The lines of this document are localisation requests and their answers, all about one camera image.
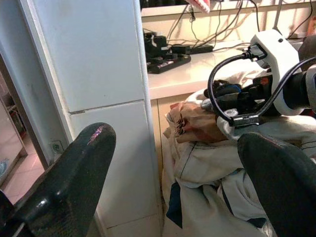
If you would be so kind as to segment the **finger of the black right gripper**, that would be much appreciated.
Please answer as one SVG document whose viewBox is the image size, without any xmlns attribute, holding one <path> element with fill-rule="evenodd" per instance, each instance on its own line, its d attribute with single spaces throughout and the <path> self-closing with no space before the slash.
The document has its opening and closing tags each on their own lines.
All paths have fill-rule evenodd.
<svg viewBox="0 0 316 237">
<path fill-rule="evenodd" d="M 218 106 L 228 116 L 234 117 L 238 115 L 237 96 L 220 96 L 216 99 Z M 205 99 L 201 103 L 201 108 L 207 112 L 219 115 L 217 109 L 213 107 L 210 99 Z"/>
<path fill-rule="evenodd" d="M 213 98 L 237 98 L 242 93 L 242 87 L 237 83 L 226 80 L 215 80 L 212 83 Z"/>
</svg>

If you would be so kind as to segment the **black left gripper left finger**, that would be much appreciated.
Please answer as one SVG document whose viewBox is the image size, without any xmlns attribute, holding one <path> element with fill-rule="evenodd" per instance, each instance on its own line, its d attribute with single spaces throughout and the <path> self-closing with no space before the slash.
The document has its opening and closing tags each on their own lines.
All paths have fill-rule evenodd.
<svg viewBox="0 0 316 237">
<path fill-rule="evenodd" d="M 115 148 L 109 124 L 88 125 L 16 203 L 1 194 L 1 236 L 86 236 Z"/>
</svg>

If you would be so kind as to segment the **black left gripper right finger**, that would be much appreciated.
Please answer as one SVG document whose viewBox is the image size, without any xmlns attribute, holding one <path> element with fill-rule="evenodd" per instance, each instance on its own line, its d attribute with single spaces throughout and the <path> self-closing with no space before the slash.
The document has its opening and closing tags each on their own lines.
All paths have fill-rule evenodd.
<svg viewBox="0 0 316 237">
<path fill-rule="evenodd" d="M 279 237 L 316 235 L 316 165 L 298 147 L 256 132 L 237 142 L 239 158 Z"/>
</svg>

